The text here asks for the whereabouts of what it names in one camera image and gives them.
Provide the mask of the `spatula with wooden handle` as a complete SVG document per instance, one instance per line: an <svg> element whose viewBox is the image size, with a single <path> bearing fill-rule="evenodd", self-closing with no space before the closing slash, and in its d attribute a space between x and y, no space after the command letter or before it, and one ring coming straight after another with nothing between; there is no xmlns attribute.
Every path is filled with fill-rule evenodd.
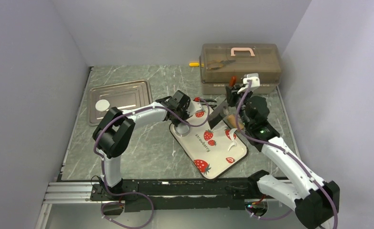
<svg viewBox="0 0 374 229"><path fill-rule="evenodd" d="M234 86L236 81L236 76L232 76L228 86ZM224 100L216 107L215 110L212 111L212 113L210 113L207 122L210 129L216 127L228 115L228 108L227 102Z"/></svg>

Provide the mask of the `brown translucent tool box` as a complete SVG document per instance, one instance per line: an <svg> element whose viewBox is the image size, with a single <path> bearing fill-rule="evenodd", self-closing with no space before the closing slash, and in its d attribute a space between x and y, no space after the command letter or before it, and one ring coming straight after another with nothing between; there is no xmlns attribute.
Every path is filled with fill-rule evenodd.
<svg viewBox="0 0 374 229"><path fill-rule="evenodd" d="M199 58L203 94L225 94L225 86L235 76L241 83L244 75L257 73L257 94L269 94L280 83L281 58L276 44L206 43Z"/></svg>

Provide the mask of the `flat round dough wrapper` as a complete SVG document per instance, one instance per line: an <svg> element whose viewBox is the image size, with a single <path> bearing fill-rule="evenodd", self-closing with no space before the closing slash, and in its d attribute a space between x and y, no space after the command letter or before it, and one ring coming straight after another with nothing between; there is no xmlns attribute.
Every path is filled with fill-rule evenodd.
<svg viewBox="0 0 374 229"><path fill-rule="evenodd" d="M110 108L110 102L106 99L100 99L95 104L95 109L99 112L105 112Z"/></svg>

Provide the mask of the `wooden rolling pin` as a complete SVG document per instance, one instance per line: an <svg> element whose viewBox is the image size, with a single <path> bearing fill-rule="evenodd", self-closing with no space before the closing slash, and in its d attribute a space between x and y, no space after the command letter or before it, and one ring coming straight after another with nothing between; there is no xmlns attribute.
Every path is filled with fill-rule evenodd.
<svg viewBox="0 0 374 229"><path fill-rule="evenodd" d="M245 129L242 121L239 118L237 118L234 114L230 114L229 116L227 116L226 120L233 128L239 127L241 130Z"/></svg>

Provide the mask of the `strawberry pattern white tray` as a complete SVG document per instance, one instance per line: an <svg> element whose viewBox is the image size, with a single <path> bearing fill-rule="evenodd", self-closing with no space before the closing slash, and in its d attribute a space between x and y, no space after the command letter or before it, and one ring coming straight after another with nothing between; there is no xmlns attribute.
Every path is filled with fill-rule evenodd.
<svg viewBox="0 0 374 229"><path fill-rule="evenodd" d="M190 127L186 136L178 134L173 124L169 129L206 180L217 179L248 155L247 146L241 139L237 137L232 141L226 136L225 132L230 128L224 121L214 129L210 129L208 123L200 127ZM236 146L228 151L232 142L236 142Z"/></svg>

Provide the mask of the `yellow small object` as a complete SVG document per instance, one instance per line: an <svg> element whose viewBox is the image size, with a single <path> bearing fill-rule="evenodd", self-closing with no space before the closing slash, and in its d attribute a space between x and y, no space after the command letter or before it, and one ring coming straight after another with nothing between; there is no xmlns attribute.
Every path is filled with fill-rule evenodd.
<svg viewBox="0 0 374 229"><path fill-rule="evenodd" d="M191 63L189 63L189 66L190 67L200 67L201 64L199 62L191 62Z"/></svg>

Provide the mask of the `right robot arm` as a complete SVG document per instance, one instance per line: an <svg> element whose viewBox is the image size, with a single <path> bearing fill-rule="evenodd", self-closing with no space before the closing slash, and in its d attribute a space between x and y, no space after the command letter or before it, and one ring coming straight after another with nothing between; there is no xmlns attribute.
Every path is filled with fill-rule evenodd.
<svg viewBox="0 0 374 229"><path fill-rule="evenodd" d="M308 229L322 228L333 220L338 227L340 188L327 182L307 167L288 147L280 133L268 122L269 110L265 98L252 96L243 86L226 86L229 107L236 107L238 131L259 152L271 159L291 182L286 184L267 171L255 172L249 178L247 191L253 198L271 196L293 211Z"/></svg>

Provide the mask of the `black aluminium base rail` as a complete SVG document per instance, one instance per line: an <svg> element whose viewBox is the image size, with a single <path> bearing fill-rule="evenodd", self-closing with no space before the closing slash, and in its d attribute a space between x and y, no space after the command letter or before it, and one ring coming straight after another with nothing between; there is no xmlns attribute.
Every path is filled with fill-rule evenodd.
<svg viewBox="0 0 374 229"><path fill-rule="evenodd" d="M246 204L271 199L249 186L247 178L125 179L125 195L111 195L93 178L90 181L55 182L48 185L44 203L103 204L120 202L126 212L142 210L228 208L243 210Z"/></svg>

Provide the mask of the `steel baking tray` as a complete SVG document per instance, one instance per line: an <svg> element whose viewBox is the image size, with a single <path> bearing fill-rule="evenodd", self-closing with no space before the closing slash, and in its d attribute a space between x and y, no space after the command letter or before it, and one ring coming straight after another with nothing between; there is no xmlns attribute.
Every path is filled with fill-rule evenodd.
<svg viewBox="0 0 374 229"><path fill-rule="evenodd" d="M152 103L150 84L147 80L117 83L91 88L88 92L87 116L90 126L98 125L105 112L95 109L95 104L100 99L106 99L111 107L120 110L140 108Z"/></svg>

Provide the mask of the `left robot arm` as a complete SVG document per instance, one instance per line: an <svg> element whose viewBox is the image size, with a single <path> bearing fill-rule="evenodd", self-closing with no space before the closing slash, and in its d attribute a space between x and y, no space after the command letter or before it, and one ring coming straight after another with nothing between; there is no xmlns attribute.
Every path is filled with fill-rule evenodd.
<svg viewBox="0 0 374 229"><path fill-rule="evenodd" d="M139 109L110 108L92 135L94 153L102 161L103 195L109 200L116 200L121 195L121 155L126 151L135 129L170 120L175 127L186 132L189 130L187 119L200 107L185 93L177 91L173 96L157 99Z"/></svg>

